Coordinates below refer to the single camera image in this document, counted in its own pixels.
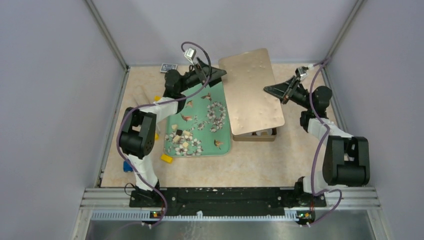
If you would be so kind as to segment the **white paper cup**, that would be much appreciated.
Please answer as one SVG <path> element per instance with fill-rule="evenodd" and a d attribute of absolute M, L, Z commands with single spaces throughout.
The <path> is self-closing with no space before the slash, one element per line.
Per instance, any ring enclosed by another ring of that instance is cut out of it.
<path fill-rule="evenodd" d="M 247 137 L 247 136 L 252 136 L 252 135 L 253 135 L 253 132 L 247 132 L 247 133 L 239 134 L 239 136 L 242 136 L 242 137 Z"/>
<path fill-rule="evenodd" d="M 256 132 L 257 136 L 271 136 L 273 134 L 272 129 L 264 129 Z"/>

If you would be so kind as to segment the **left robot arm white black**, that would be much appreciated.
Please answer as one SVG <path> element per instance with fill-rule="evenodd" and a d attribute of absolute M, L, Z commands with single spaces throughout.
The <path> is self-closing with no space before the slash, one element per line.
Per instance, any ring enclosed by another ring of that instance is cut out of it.
<path fill-rule="evenodd" d="M 183 94 L 184 91 L 196 86 L 200 89 L 213 87 L 226 74 L 226 70 L 213 67 L 200 59 L 191 64 L 184 74 L 176 69 L 169 69 L 164 74 L 164 93 L 158 101 L 125 110 L 116 137 L 116 146 L 119 155 L 132 168 L 136 177 L 133 193 L 141 196 L 147 206 L 156 206 L 163 196 L 151 160 L 156 125 L 183 111 L 190 98 Z"/>

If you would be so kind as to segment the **yellow block near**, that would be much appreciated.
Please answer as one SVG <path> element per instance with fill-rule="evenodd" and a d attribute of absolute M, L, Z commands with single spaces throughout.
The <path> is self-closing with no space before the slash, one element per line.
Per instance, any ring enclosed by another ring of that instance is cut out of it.
<path fill-rule="evenodd" d="M 160 159 L 168 164 L 171 164 L 173 162 L 173 158 L 167 154 L 162 154 Z"/>

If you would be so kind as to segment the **brown box lid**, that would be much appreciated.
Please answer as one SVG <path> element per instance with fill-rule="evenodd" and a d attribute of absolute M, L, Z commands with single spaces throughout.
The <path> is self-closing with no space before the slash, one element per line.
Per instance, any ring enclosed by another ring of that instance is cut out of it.
<path fill-rule="evenodd" d="M 247 133 L 281 127 L 285 117 L 280 100 L 264 88 L 276 83 L 266 48 L 223 57 L 219 69 L 231 133 Z"/>

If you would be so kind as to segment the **brown chocolate box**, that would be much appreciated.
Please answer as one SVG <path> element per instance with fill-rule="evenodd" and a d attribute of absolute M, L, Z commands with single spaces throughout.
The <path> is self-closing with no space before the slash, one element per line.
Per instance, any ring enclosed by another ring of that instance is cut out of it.
<path fill-rule="evenodd" d="M 236 142 L 273 142 L 277 136 L 277 129 L 276 128 L 268 128 L 268 129 L 272 129 L 272 135 L 258 136 L 256 134 L 257 131 L 254 131 L 252 132 L 253 134 L 251 136 L 233 135 L 232 139 Z"/>

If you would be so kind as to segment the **blue toy car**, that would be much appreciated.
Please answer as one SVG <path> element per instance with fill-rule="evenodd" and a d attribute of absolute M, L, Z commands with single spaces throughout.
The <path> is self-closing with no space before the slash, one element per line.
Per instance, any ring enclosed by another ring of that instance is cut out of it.
<path fill-rule="evenodd" d="M 131 173 L 134 171 L 132 166 L 127 161 L 123 161 L 122 170 L 124 173 Z"/>

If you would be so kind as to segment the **white paper cup near right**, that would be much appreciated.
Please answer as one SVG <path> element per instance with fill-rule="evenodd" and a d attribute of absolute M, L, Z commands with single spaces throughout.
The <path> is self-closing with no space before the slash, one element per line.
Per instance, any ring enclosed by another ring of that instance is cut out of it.
<path fill-rule="evenodd" d="M 273 134 L 272 129 L 264 129 L 256 132 L 257 136 L 271 136 Z"/>

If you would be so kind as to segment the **green floral tray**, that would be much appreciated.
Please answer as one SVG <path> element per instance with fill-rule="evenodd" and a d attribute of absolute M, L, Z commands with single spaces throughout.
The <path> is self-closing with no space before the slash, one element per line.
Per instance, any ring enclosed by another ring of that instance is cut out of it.
<path fill-rule="evenodd" d="M 213 87 L 197 85 L 184 95 L 196 95 L 185 101 L 181 112 L 167 118 L 164 151 L 171 157 L 211 157 L 227 154 L 231 148 L 229 114 L 221 82 Z"/>

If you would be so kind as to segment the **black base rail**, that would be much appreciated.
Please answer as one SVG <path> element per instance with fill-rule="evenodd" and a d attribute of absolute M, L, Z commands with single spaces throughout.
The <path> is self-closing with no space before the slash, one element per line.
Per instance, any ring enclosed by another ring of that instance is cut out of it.
<path fill-rule="evenodd" d="M 299 187 L 168 187 L 159 192 L 133 190 L 131 208 L 157 208 L 167 217 L 282 216 L 285 209 L 325 207 L 324 195 L 313 196 Z"/>

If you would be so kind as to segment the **blue card deck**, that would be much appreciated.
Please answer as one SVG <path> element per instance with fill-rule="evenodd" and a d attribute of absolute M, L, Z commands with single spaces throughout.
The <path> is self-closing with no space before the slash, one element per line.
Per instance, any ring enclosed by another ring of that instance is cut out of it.
<path fill-rule="evenodd" d="M 173 63 L 163 63 L 160 67 L 159 72 L 160 73 L 166 73 L 169 70 L 177 70 L 178 64 Z"/>

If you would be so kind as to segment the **white paper cup near left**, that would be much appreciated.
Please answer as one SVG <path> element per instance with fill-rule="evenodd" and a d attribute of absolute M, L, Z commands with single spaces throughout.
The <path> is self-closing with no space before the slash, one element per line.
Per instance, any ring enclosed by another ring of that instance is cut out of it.
<path fill-rule="evenodd" d="M 242 137 L 247 137 L 247 136 L 252 136 L 252 135 L 253 135 L 253 132 L 247 132 L 247 133 L 239 134 L 239 136 L 242 136 Z"/>

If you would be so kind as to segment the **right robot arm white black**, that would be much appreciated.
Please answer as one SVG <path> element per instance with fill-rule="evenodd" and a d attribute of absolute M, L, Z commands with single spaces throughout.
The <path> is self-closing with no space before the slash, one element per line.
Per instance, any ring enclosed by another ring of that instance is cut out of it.
<path fill-rule="evenodd" d="M 314 195 L 334 191 L 338 187 L 363 187 L 371 178 L 369 141 L 362 136 L 354 136 L 341 130 L 327 117 L 327 108 L 333 92 L 327 86 L 318 86 L 309 92 L 299 77 L 263 89 L 280 100 L 282 104 L 292 101 L 305 110 L 301 112 L 300 125 L 310 135 L 316 137 L 311 174 L 302 177 L 302 187 L 293 192 L 293 200 L 299 206 L 307 206 Z M 320 171 L 316 171 L 319 151 L 325 147 Z"/>

